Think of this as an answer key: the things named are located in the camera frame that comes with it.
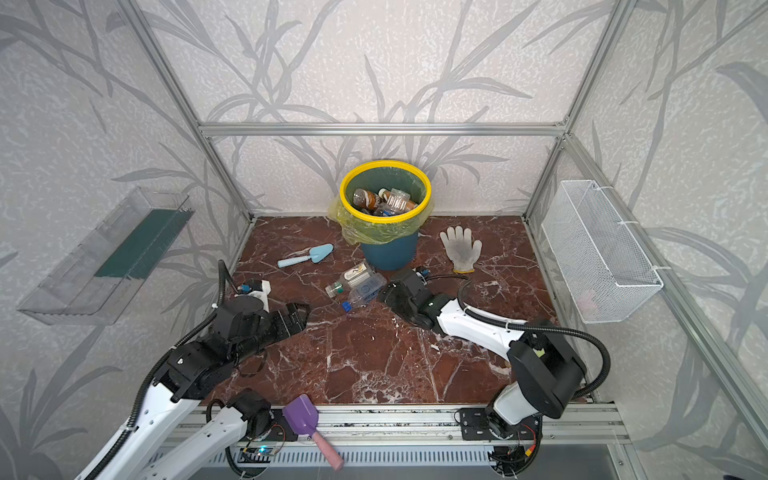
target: wire basket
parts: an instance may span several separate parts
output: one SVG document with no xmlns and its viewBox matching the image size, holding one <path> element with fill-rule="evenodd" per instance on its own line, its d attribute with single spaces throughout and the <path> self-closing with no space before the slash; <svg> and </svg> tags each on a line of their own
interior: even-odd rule
<svg viewBox="0 0 768 480">
<path fill-rule="evenodd" d="M 620 322 L 664 286 L 592 180 L 560 182 L 541 228 L 584 323 Z"/>
</svg>

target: clear plastic tray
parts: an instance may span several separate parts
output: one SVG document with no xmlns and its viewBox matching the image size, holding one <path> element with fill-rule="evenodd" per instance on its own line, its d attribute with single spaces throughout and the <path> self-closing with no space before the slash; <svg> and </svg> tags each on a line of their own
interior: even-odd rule
<svg viewBox="0 0 768 480">
<path fill-rule="evenodd" d="M 190 219 L 188 198 L 134 189 L 18 310 L 47 324 L 113 324 Z"/>
</svg>

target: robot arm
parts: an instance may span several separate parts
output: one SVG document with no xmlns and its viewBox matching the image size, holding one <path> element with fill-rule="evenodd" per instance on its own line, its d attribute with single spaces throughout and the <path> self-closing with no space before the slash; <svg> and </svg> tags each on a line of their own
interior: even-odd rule
<svg viewBox="0 0 768 480">
<path fill-rule="evenodd" d="M 266 295 L 270 285 L 266 281 L 260 283 L 242 289 L 250 291 L 248 294 L 236 295 L 218 305 L 206 336 L 170 352 L 155 373 L 153 385 L 141 399 L 141 413 L 130 436 L 116 453 L 110 453 L 126 430 L 124 424 L 77 477 L 78 480 L 144 477 L 184 480 L 210 455 L 220 452 L 246 434 L 255 437 L 268 429 L 271 405 L 246 389 L 200 432 L 142 472 L 176 425 L 219 382 L 229 378 L 243 360 L 306 328 L 309 306 L 288 303 L 286 313 L 269 313 L 266 311 Z M 105 457 L 109 457 L 108 463 L 96 472 Z"/>
<path fill-rule="evenodd" d="M 470 340 L 506 358 L 518 381 L 503 388 L 486 409 L 492 431 L 509 436 L 523 418 L 541 413 L 562 415 L 586 373 L 586 366 L 562 334 L 524 331 L 524 320 L 509 319 L 461 303 L 445 293 L 434 294 L 423 269 L 403 269 L 379 294 L 406 322 L 443 335 Z M 474 313 L 488 321 L 473 318 Z"/>
</svg>

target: pink handle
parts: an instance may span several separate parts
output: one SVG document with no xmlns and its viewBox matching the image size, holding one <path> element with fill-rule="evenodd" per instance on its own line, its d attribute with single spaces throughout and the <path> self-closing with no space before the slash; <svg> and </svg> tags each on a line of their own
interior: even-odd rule
<svg viewBox="0 0 768 480">
<path fill-rule="evenodd" d="M 336 453 L 336 450 L 333 449 L 331 444 L 326 442 L 323 436 L 320 435 L 320 432 L 314 432 L 312 434 L 312 440 L 315 441 L 317 446 L 320 448 L 320 451 L 326 457 L 326 460 L 328 460 L 328 463 L 331 464 L 333 469 L 337 472 L 341 470 L 344 466 L 344 460 L 342 460 L 339 454 Z"/>
</svg>

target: yellow trash can rim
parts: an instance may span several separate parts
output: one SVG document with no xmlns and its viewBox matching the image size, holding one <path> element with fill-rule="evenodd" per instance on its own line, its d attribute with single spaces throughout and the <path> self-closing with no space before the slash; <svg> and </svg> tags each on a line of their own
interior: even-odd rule
<svg viewBox="0 0 768 480">
<path fill-rule="evenodd" d="M 379 167 L 394 167 L 394 168 L 402 168 L 403 170 L 407 170 L 408 172 L 416 175 L 419 180 L 424 183 L 424 185 L 427 188 L 427 193 L 424 196 L 424 200 L 413 210 L 406 212 L 402 215 L 395 215 L 394 217 L 375 217 L 373 215 L 366 215 L 363 212 L 357 210 L 355 207 L 352 206 L 352 204 L 349 203 L 349 200 L 346 199 L 346 187 L 349 185 L 349 182 L 354 178 L 357 177 L 357 175 L 361 174 L 362 172 L 366 170 L 371 170 L 373 168 L 379 168 Z M 411 164 L 407 164 L 406 162 L 402 162 L 399 160 L 377 160 L 368 162 L 367 164 L 359 165 L 358 167 L 353 168 L 349 171 L 347 175 L 344 176 L 343 180 L 341 180 L 341 187 L 339 187 L 339 195 L 341 196 L 341 203 L 354 217 L 359 218 L 360 220 L 364 220 L 366 222 L 370 223 L 400 223 L 405 220 L 408 220 L 409 218 L 413 218 L 416 215 L 420 214 L 424 211 L 425 208 L 427 208 L 427 204 L 429 203 L 429 200 L 432 198 L 432 183 L 429 181 L 429 178 L 419 170 L 418 168 L 414 167 Z"/>
</svg>

